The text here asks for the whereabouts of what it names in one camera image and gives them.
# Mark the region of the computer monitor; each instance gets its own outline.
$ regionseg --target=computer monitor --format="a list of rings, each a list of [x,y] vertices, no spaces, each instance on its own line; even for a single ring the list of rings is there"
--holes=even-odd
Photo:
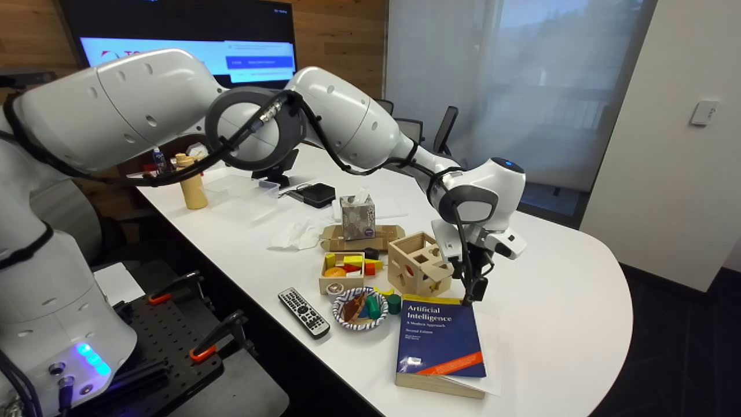
[[[184,50],[223,87],[282,88],[297,72],[291,7],[256,0],[61,0],[83,68]]]

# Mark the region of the white table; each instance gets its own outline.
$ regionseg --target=white table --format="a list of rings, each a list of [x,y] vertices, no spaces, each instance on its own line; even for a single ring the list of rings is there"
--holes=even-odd
[[[346,176],[318,148],[302,147],[290,180],[322,181],[339,196],[371,193],[377,213],[388,215],[377,222],[404,226],[407,235],[432,232],[428,220],[437,219],[412,180],[395,171]],[[588,235],[514,215],[513,227],[528,251],[520,259],[498,259],[487,300],[476,305],[495,394],[458,400],[395,386],[396,319],[376,334],[333,328],[327,341],[313,341],[279,305],[281,291],[297,287],[332,320],[332,305],[318,291],[320,248],[269,248],[295,226],[332,226],[332,208],[275,199],[275,190],[260,189],[249,171],[212,170],[204,184],[212,206],[201,212],[186,208],[179,186],[142,193],[230,280],[385,415],[588,415],[620,373],[632,301],[616,257]],[[376,287],[389,287],[385,278],[376,280]]]

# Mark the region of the black cable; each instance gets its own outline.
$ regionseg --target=black cable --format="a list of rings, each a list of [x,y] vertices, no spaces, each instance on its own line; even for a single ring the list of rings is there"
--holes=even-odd
[[[461,171],[461,167],[448,167],[448,170],[433,174],[432,184],[426,186],[426,203],[428,203],[428,204],[433,204],[433,190],[435,190],[435,186],[437,186],[440,180],[443,180],[444,174],[449,174],[449,171]]]
[[[400,167],[410,164],[418,156],[419,141],[412,141],[412,151],[407,153],[407,159],[400,163]]]
[[[83,171],[75,170],[73,164],[68,164],[65,161],[55,159],[54,153],[48,153],[41,145],[38,145],[23,129],[15,102],[21,97],[21,93],[11,93],[7,96],[7,100],[3,102],[3,113],[7,126],[15,130],[15,140],[21,148],[26,148],[28,156],[33,156],[34,161],[59,170],[65,176],[85,176]]]
[[[469,244],[465,244],[465,232],[464,226],[458,222],[458,241],[461,241],[461,251],[464,251],[464,301],[471,305],[472,301],[472,291],[476,291],[476,273],[472,273],[472,265],[471,265],[471,252],[469,252]]]
[[[38,236],[26,248],[15,251],[10,257],[0,259],[0,270],[10,270],[15,265],[28,263],[40,248],[45,248],[54,236],[54,230],[48,222],[45,222],[41,236]]]
[[[263,126],[265,126],[265,116],[269,111],[274,111],[275,108],[295,100],[297,93],[291,90],[282,90],[279,93],[275,97],[271,97],[269,105],[260,108],[230,140],[219,140],[223,147],[215,151],[215,153],[209,153],[204,161],[182,170],[182,171],[173,171],[173,174],[166,174],[166,176],[154,176],[154,180],[131,180],[125,181],[128,186],[171,186],[171,184],[182,184],[190,176],[198,176],[201,171],[206,171],[209,167],[213,167],[215,163],[223,161],[223,156],[236,151],[253,133],[258,133]]]
[[[7,382],[17,390],[23,417],[41,417],[41,403],[38,397],[38,390],[30,386],[26,373],[0,351],[0,371],[7,378]]]
[[[400,159],[391,159],[391,161],[388,161],[385,163],[385,167],[389,167],[389,164],[399,164],[399,170],[404,170],[404,167],[412,167],[412,170],[418,170],[418,171],[421,171],[421,174],[426,174],[426,176],[435,176],[435,171],[432,171],[432,170],[426,170],[426,167],[421,167],[421,164],[418,164],[414,161],[400,161]]]
[[[385,164],[377,164],[373,170],[367,170],[367,171],[356,171],[353,170],[349,164],[346,164],[339,153],[332,148],[322,126],[320,126],[320,119],[315,116],[315,111],[304,102],[304,97],[298,96],[297,100],[298,109],[307,113],[307,120],[309,126],[315,130],[318,140],[322,141],[325,151],[330,153],[330,159],[344,170],[348,171],[349,176],[371,176],[373,171],[382,170]]]
[[[0,130],[3,141],[15,141],[17,137],[11,133]]]

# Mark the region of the small box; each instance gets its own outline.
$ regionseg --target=small box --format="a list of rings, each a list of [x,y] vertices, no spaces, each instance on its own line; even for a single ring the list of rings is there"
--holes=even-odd
[[[330,252],[360,252],[360,251],[377,251],[388,252],[389,244],[400,239],[404,230],[399,226],[377,226],[373,239],[367,241],[346,241],[344,227],[332,226],[322,232],[322,248]]]
[[[346,241],[368,241],[376,235],[376,206],[371,196],[344,196],[344,236]]]
[[[327,295],[330,286],[364,287],[367,286],[367,255],[364,252],[325,252],[320,271],[320,293]]]

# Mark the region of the robotic manipulator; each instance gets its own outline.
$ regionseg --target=robotic manipulator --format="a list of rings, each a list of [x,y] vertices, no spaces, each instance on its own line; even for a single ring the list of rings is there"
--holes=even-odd
[[[0,113],[0,403],[33,391],[28,415],[69,411],[99,397],[136,346],[75,239],[30,212],[34,190],[186,135],[201,135],[209,159],[139,186],[176,184],[219,161],[267,170],[304,140],[304,130],[285,129],[291,119],[309,120],[348,174],[391,167],[428,176],[426,196],[443,219],[433,230],[464,280],[464,301],[484,298],[494,252],[516,257],[525,248],[510,230],[525,186],[516,164],[461,170],[404,137],[377,102],[320,68],[297,72],[275,96],[227,90],[186,52],[90,68],[10,100]]]

